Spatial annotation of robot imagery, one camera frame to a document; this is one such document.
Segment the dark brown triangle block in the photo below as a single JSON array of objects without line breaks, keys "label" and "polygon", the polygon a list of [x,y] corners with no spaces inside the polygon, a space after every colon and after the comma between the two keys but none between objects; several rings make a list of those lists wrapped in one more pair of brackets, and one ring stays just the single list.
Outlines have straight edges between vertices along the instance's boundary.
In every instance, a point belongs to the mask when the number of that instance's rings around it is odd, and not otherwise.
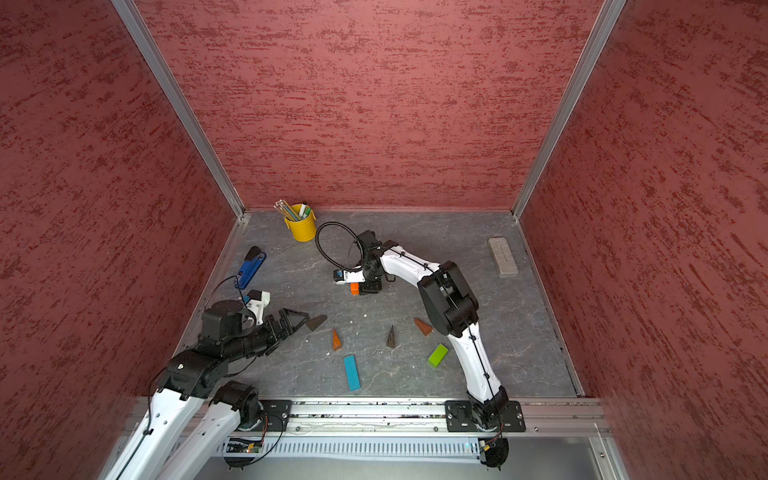
[{"label": "dark brown triangle block", "polygon": [[313,317],[309,319],[306,322],[306,326],[309,328],[310,331],[315,331],[317,328],[319,328],[325,321],[327,320],[326,315],[319,315],[316,317]]}]

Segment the orange brown triangle block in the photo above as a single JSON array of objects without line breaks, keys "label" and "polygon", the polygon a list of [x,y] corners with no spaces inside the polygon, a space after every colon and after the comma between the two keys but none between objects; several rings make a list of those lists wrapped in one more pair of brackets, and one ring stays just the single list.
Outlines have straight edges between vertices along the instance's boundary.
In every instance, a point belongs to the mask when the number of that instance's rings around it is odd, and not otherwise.
[{"label": "orange brown triangle block", "polygon": [[334,351],[339,351],[343,347],[342,340],[337,332],[336,329],[332,332],[332,349]]}]

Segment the dark wood triangle block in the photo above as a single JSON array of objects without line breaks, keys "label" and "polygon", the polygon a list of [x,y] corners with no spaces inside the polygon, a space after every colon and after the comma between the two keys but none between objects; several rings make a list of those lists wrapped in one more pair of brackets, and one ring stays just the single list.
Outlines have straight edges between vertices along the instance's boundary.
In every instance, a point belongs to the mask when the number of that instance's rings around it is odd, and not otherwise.
[{"label": "dark wood triangle block", "polygon": [[390,326],[390,330],[386,338],[386,346],[389,347],[390,349],[396,348],[395,329],[393,325]]}]

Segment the reddish brown triangle block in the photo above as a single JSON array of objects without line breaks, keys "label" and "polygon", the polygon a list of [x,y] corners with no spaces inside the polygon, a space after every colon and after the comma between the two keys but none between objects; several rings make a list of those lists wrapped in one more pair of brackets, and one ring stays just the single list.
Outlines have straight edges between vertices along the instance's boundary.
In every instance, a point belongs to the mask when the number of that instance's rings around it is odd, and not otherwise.
[{"label": "reddish brown triangle block", "polygon": [[431,325],[419,318],[414,318],[414,324],[424,336],[430,335],[433,331],[433,327]]}]

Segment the green rectangular block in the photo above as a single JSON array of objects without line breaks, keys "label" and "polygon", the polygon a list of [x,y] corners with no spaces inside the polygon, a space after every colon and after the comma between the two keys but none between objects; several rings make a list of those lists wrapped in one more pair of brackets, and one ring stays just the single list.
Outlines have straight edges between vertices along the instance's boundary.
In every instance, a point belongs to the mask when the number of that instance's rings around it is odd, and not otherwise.
[{"label": "green rectangular block", "polygon": [[428,364],[433,368],[438,368],[448,353],[449,349],[445,345],[438,344],[428,357]]}]

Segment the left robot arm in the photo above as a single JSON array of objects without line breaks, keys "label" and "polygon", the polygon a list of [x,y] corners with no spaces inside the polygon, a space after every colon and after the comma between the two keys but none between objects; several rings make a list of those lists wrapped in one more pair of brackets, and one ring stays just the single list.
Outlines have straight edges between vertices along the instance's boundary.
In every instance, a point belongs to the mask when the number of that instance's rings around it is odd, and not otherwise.
[{"label": "left robot arm", "polygon": [[264,312],[266,295],[224,300],[202,314],[196,344],[175,355],[151,385],[147,412],[109,479],[193,479],[237,430],[265,430],[256,388],[233,379],[231,363],[273,353],[310,319],[306,312]]}]

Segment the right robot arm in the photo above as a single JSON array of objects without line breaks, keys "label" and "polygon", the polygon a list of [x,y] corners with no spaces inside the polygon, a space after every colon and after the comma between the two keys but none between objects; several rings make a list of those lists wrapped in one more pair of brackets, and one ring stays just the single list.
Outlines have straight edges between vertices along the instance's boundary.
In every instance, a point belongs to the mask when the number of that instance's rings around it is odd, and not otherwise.
[{"label": "right robot arm", "polygon": [[501,429],[509,397],[481,338],[478,300],[459,267],[427,261],[387,241],[362,248],[360,271],[367,281],[394,276],[417,288],[432,328],[447,337],[459,359],[473,422],[483,430]]}]

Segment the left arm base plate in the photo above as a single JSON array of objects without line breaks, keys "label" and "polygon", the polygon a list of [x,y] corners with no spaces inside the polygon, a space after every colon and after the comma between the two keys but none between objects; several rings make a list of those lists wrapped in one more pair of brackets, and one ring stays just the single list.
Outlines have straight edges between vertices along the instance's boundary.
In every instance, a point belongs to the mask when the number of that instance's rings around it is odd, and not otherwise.
[{"label": "left arm base plate", "polygon": [[242,411],[242,432],[281,432],[289,421],[293,402],[287,399],[261,399],[248,404]]}]

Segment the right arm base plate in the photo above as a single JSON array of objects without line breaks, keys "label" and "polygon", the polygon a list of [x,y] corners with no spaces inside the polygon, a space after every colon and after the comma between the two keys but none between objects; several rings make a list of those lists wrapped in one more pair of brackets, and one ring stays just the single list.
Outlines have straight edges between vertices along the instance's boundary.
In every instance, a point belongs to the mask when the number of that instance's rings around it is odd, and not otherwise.
[{"label": "right arm base plate", "polygon": [[527,430],[521,404],[509,401],[500,415],[492,416],[472,401],[448,400],[444,404],[449,432],[523,433]]}]

